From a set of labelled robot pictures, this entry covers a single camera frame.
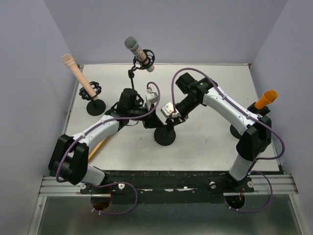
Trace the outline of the black round-base shock-mount stand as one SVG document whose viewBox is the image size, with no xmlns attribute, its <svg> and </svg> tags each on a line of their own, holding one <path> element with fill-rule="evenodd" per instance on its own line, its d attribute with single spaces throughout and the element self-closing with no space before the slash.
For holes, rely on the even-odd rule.
<svg viewBox="0 0 313 235">
<path fill-rule="evenodd" d="M 104 113 L 104 111 L 106 109 L 105 102 L 103 100 L 97 98 L 98 95 L 102 92 L 102 87 L 99 85 L 98 82 L 95 82 L 95 81 L 91 81 L 89 84 L 93 88 L 95 95 L 90 96 L 84 88 L 81 88 L 79 90 L 79 96 L 83 100 L 89 101 L 87 106 L 86 106 L 87 113 L 91 116 L 99 116 L 102 113 Z"/>
</svg>

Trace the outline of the black round-base clip stand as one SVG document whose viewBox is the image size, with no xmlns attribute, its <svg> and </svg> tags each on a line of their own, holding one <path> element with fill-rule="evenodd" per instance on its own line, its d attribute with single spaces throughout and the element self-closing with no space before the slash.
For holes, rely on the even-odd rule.
<svg viewBox="0 0 313 235">
<path fill-rule="evenodd" d="M 173 123 L 167 123 L 156 127 L 154 131 L 154 140 L 161 146 L 169 146 L 176 139 L 176 132 Z"/>
</svg>

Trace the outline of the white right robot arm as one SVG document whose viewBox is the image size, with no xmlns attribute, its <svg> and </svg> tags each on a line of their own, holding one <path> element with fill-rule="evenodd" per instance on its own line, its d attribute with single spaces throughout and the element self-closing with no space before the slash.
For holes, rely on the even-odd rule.
<svg viewBox="0 0 313 235">
<path fill-rule="evenodd" d="M 175 85 L 186 97 L 179 103 L 169 102 L 161 108 L 169 125 L 185 122 L 190 112 L 204 105 L 219 113 L 240 135 L 236 145 L 237 157 L 228 172 L 230 177 L 225 179 L 225 187 L 231 192 L 237 191 L 243 186 L 242 179 L 256 158 L 271 144 L 270 118 L 255 109 L 244 108 L 206 77 L 197 81 L 189 73 L 184 73 Z"/>
</svg>

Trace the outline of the gold microphone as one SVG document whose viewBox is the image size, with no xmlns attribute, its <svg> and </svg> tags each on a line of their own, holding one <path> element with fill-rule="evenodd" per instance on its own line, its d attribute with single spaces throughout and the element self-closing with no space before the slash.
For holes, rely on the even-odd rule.
<svg viewBox="0 0 313 235">
<path fill-rule="evenodd" d="M 111 136 L 108 136 L 106 139 L 101 141 L 90 153 L 88 156 L 88 162 L 90 162 L 93 157 L 97 154 L 97 152 L 101 149 L 103 145 L 105 145 L 109 140 L 111 139 Z"/>
</svg>

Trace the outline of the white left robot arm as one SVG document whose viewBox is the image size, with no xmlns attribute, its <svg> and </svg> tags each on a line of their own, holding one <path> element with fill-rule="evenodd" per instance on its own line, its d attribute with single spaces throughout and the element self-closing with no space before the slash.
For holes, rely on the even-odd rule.
<svg viewBox="0 0 313 235">
<path fill-rule="evenodd" d="M 160 92 L 147 87 L 146 101 L 134 89 L 125 88 L 119 101 L 99 121 L 73 136 L 61 135 L 54 148 L 48 169 L 59 183 L 91 184 L 97 193 L 109 186 L 104 171 L 89 165 L 89 153 L 104 139 L 120 131 L 130 120 L 147 122 L 155 117 Z"/>
</svg>

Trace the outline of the black round-base orange-mic stand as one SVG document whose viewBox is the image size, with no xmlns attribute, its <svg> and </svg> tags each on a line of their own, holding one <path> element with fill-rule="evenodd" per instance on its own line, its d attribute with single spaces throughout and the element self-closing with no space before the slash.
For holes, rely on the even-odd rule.
<svg viewBox="0 0 313 235">
<path fill-rule="evenodd" d="M 247 109 L 254 113 L 254 114 L 257 114 L 257 115 L 260 115 L 260 116 L 265 116 L 267 115 L 269 112 L 270 112 L 270 109 L 268 108 L 268 106 L 265 106 L 264 108 L 262 109 L 257 109 L 255 106 L 255 103 L 251 104 Z M 241 138 L 241 135 L 239 134 L 239 132 L 236 130 L 236 128 L 231 125 L 230 128 L 229 128 L 231 134 L 233 137 L 237 138 L 237 139 L 240 139 Z"/>
</svg>

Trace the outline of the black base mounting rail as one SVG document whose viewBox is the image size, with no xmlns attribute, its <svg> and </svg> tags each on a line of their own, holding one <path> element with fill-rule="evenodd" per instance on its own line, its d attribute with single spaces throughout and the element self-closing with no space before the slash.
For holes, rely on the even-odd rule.
<svg viewBox="0 0 313 235">
<path fill-rule="evenodd" d="M 80 191 L 114 204 L 220 204 L 224 196 L 253 192 L 251 178 L 235 181 L 226 171 L 108 171 L 101 188 Z"/>
</svg>

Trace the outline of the orange microphone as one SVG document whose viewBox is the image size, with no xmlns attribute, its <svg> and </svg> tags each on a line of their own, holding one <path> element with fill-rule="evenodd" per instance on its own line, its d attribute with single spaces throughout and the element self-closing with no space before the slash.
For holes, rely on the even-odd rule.
<svg viewBox="0 0 313 235">
<path fill-rule="evenodd" d="M 261 98 L 254 104 L 254 107 L 261 110 L 265 106 L 273 103 L 277 97 L 278 93 L 275 90 L 269 90 L 261 96 Z"/>
</svg>

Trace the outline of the pink beige microphone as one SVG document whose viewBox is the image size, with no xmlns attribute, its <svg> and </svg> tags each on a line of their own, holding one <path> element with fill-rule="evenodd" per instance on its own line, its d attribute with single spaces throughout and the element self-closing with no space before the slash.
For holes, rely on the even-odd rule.
<svg viewBox="0 0 313 235">
<path fill-rule="evenodd" d="M 96 92 L 91 87 L 90 83 L 87 81 L 85 76 L 82 74 L 80 69 L 78 68 L 74 58 L 70 54 L 65 54 L 62 56 L 62 61 L 64 65 L 71 70 L 71 72 L 74 74 L 76 79 L 79 81 L 79 83 L 82 85 L 82 87 L 86 90 L 88 95 L 93 99 L 96 100 L 98 98 Z"/>
</svg>

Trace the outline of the glitter silver-head microphone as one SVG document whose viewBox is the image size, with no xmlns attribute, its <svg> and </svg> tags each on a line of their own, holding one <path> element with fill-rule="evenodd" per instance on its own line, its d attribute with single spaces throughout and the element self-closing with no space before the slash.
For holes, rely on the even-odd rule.
<svg viewBox="0 0 313 235">
<path fill-rule="evenodd" d="M 134 55 L 136 61 L 144 68 L 147 72 L 153 72 L 155 56 L 150 50 L 143 50 L 135 37 L 129 36 L 124 41 L 125 47 Z"/>
</svg>

